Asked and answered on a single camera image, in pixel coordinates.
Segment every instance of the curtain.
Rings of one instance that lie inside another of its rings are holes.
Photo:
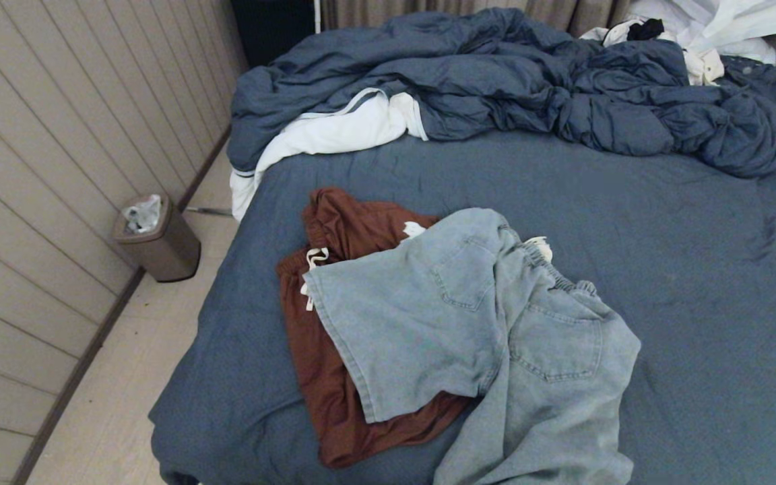
[[[393,16],[425,10],[469,15],[513,7],[575,37],[618,24],[629,5],[631,0],[321,0],[326,28],[379,27]]]

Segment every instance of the baseboard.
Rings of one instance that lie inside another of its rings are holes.
[[[181,200],[179,200],[178,205],[176,205],[179,207],[179,211],[184,209],[188,203],[191,202],[193,194],[197,192],[199,184],[203,182],[205,175],[209,172],[209,169],[212,168],[212,162],[218,157],[218,154],[221,153],[221,149],[229,138],[229,131],[230,128],[227,127],[218,143],[212,148],[212,152],[209,153],[209,156],[204,160],[203,166],[197,172],[196,177],[194,177],[191,184],[188,185],[185,194],[182,195]],[[77,366],[75,366],[70,377],[68,377],[65,388],[62,389],[62,392],[56,398],[56,402],[53,404],[53,408],[50,410],[49,414],[46,415],[44,423],[41,424],[40,430],[38,430],[38,434],[34,436],[34,440],[32,441],[30,448],[28,448],[28,452],[22,460],[16,475],[13,476],[13,484],[25,485],[25,483],[28,482],[28,477],[32,475],[35,463],[38,463],[38,458],[40,458],[41,452],[44,451],[46,442],[49,441],[50,437],[53,435],[53,430],[55,429],[56,424],[59,423],[62,414],[64,414],[65,408],[67,408],[68,403],[71,402],[71,397],[73,397],[73,394],[77,391],[77,387],[79,386],[80,381],[83,380],[84,375],[86,375],[86,371],[89,371],[89,366],[92,365],[95,356],[98,355],[98,351],[101,350],[102,345],[104,345],[104,340],[106,340],[107,335],[110,335],[110,331],[112,331],[113,326],[116,325],[116,321],[121,315],[121,311],[127,306],[127,301],[130,301],[130,297],[133,296],[133,292],[136,291],[136,288],[139,286],[139,282],[142,281],[142,277],[145,273],[146,271],[142,267],[136,270],[136,273],[134,273],[129,282],[127,282],[124,292],[122,292],[118,297],[118,300],[116,300],[116,304],[112,307],[110,312],[107,313],[107,317],[105,317],[104,322],[101,323],[98,328],[98,333],[95,334],[95,337],[92,338],[92,343],[89,344],[86,352],[80,357]]]

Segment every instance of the denim shorts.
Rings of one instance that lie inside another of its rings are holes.
[[[455,212],[396,249],[304,278],[367,422],[440,391],[484,396],[436,483],[628,482],[618,408],[639,339],[500,214]]]

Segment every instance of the elastic waistband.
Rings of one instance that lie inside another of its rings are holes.
[[[323,223],[317,218],[317,208],[314,205],[308,205],[301,214],[304,221],[304,233],[307,234],[307,240],[312,248],[327,248],[329,239],[325,233]]]
[[[520,240],[520,236],[518,236],[517,233],[514,232],[514,235],[517,236],[517,240]],[[586,282],[585,280],[579,280],[579,282],[576,283],[571,282],[564,274],[558,272],[550,261],[547,261],[547,258],[544,257],[541,249],[538,248],[535,243],[530,242],[530,240],[527,240],[527,242],[519,242],[517,243],[517,248],[524,252],[523,260],[526,264],[531,267],[543,267],[547,270],[552,276],[552,279],[555,280],[555,288],[565,292],[580,290],[587,292],[591,296],[597,297],[597,288],[595,288],[594,283]]]

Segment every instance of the brown shorts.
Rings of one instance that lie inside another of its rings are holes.
[[[346,467],[398,445],[416,445],[435,438],[472,401],[438,394],[413,414],[367,424],[358,391],[340,353],[315,311],[301,294],[310,269],[309,248],[326,248],[326,264],[392,249],[407,237],[407,222],[427,228],[435,223],[396,203],[357,202],[344,191],[329,188],[311,193],[302,215],[311,245],[280,262],[280,300],[286,316],[292,359],[304,402],[320,442],[319,458],[329,467]]]

